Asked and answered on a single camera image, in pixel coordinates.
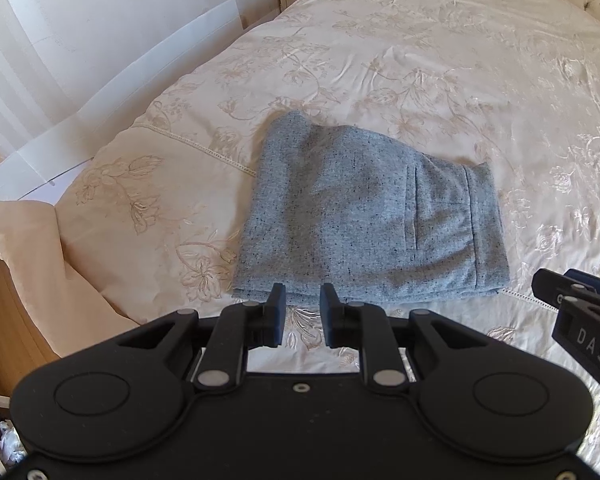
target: beige bedspread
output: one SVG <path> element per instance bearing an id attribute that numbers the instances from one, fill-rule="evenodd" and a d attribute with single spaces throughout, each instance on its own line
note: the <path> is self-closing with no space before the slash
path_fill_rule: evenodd
<path id="1" fill-rule="evenodd" d="M 565 0 L 300 0 L 100 151 L 56 207 L 65 259 L 138 323 L 184 305 L 217 314 L 232 302 L 263 134 L 288 110 L 490 163 L 510 288 L 428 307 L 576 370 L 596 401 L 580 452 L 600 471 L 600 388 L 530 297 L 538 267 L 600 275 L 600 23 Z M 52 325 L 38 326 L 54 346 Z M 324 347 L 304 308 L 289 309 L 283 348 L 250 354 L 259 370 L 356 366 L 354 351 Z"/>

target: speckled gray fabric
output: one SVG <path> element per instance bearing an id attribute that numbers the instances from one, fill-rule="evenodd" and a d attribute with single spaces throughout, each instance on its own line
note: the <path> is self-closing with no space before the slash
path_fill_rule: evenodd
<path id="1" fill-rule="evenodd" d="M 487 165 L 463 166 L 352 126 L 275 120 L 264 143 L 234 296 L 287 303 L 411 303 L 488 294 L 509 281 Z"/>

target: plastic bag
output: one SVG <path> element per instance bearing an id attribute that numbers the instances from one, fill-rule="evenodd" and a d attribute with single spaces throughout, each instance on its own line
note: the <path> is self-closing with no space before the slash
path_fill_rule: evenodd
<path id="1" fill-rule="evenodd" d="M 27 455 L 18 432 L 10 420 L 0 422 L 0 432 L 2 433 L 2 437 L 0 438 L 0 459 L 6 465 L 15 465 Z"/>

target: bedspread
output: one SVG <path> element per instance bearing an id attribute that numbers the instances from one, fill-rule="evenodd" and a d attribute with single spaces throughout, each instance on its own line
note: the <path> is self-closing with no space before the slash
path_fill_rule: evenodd
<path id="1" fill-rule="evenodd" d="M 100 151 L 56 208 L 67 261 L 137 322 L 184 305 L 217 314 L 264 132 L 290 110 L 490 164 L 510 289 L 429 308 L 580 374 L 596 403 L 580 453 L 600 471 L 600 387 L 530 297 L 539 267 L 600 276 L 600 23 L 565 0 L 299 0 Z M 325 348 L 310 308 L 289 308 L 281 349 L 250 352 L 257 370 L 357 365 Z"/>

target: wall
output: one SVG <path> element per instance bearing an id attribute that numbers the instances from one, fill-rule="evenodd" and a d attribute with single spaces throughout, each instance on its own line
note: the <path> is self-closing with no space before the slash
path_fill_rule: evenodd
<path id="1" fill-rule="evenodd" d="M 226 0 L 0 0 L 0 163 Z M 243 27 L 278 0 L 236 0 Z"/>

